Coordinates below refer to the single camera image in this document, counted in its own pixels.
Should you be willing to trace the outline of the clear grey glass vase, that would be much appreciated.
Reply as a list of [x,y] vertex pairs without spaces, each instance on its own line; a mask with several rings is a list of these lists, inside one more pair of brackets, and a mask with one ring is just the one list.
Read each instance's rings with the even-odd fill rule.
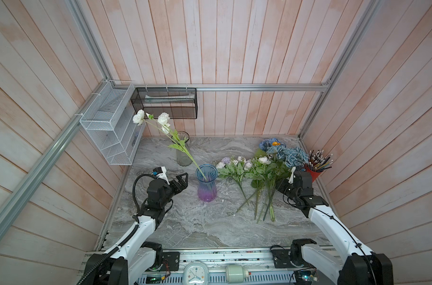
[[187,143],[190,140],[190,136],[185,131],[174,131],[173,135],[173,146],[176,150],[176,160],[180,166],[189,166],[193,163],[192,155],[187,148]]

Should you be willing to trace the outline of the blue purple glass vase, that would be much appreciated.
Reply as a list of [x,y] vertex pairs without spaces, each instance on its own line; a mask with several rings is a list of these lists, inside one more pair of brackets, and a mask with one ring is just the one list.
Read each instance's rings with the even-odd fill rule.
[[201,201],[211,202],[217,197],[216,179],[218,169],[214,165],[200,165],[196,170],[196,178],[199,182],[197,194]]

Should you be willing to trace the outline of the blue rose bunch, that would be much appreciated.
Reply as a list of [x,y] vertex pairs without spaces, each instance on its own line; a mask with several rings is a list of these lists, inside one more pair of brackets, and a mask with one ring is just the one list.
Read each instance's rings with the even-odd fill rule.
[[265,143],[260,149],[266,153],[270,161],[264,174],[264,182],[268,190],[268,202],[263,221],[267,216],[270,216],[271,221],[274,222],[275,212],[272,204],[278,181],[284,178],[289,179],[291,168],[294,166],[296,170],[303,170],[308,154],[300,147],[288,148],[277,141],[270,144]]

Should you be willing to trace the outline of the pastel purple flower bunch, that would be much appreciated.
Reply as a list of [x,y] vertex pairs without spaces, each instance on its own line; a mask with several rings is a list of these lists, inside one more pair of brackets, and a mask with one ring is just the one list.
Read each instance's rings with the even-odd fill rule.
[[238,157],[225,157],[216,164],[218,176],[233,180],[239,187],[245,200],[247,195],[243,189],[243,179],[249,173],[253,163],[242,156]]

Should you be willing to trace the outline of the white flower stem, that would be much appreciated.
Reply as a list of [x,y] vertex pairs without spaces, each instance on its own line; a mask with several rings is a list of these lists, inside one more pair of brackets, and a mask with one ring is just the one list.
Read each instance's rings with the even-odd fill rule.
[[[173,138],[172,135],[176,129],[171,127],[171,124],[169,123],[170,116],[168,113],[163,112],[158,116],[158,118],[154,118],[153,114],[148,114],[144,110],[139,110],[136,114],[134,114],[132,121],[136,125],[142,125],[143,123],[148,124],[150,127],[153,127],[157,130],[159,130],[161,133],[163,133],[166,137],[168,137],[172,144],[169,145],[169,148],[174,148],[173,146]],[[195,161],[195,159],[192,156],[193,164],[199,168],[199,165]]]

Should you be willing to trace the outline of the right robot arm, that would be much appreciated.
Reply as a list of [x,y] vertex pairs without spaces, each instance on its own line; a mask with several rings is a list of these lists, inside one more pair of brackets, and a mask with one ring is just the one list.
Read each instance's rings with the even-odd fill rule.
[[312,239],[296,239],[290,247],[290,263],[300,270],[322,272],[336,285],[392,285],[393,265],[385,254],[370,249],[337,218],[329,204],[314,194],[308,172],[293,171],[279,179],[275,189],[284,201],[300,210],[330,241],[339,259],[325,252]]

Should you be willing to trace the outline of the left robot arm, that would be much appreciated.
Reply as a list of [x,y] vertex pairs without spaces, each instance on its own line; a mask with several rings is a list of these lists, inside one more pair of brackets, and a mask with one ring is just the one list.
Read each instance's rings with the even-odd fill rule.
[[[147,187],[147,198],[139,203],[136,185],[143,178],[151,178]],[[189,186],[189,174],[183,173],[168,180],[164,168],[154,169],[152,174],[139,175],[132,186],[132,197],[136,214],[129,230],[102,254],[92,254],[87,261],[79,285],[136,285],[141,275],[151,269],[160,268],[162,245],[147,242],[171,210],[173,197]]]

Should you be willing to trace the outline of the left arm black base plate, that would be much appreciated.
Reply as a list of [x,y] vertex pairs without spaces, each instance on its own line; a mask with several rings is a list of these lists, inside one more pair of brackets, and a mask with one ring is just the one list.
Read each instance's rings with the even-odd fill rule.
[[151,268],[147,269],[149,272],[166,272],[178,271],[180,265],[179,252],[163,252],[161,256],[155,255],[155,262]]

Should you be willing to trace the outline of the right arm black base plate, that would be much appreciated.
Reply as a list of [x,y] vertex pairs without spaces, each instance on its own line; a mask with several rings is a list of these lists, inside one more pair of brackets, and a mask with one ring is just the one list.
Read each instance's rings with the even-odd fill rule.
[[273,257],[275,268],[316,268],[311,263],[303,260],[301,254],[294,248],[285,249],[283,247],[272,246],[270,252]]

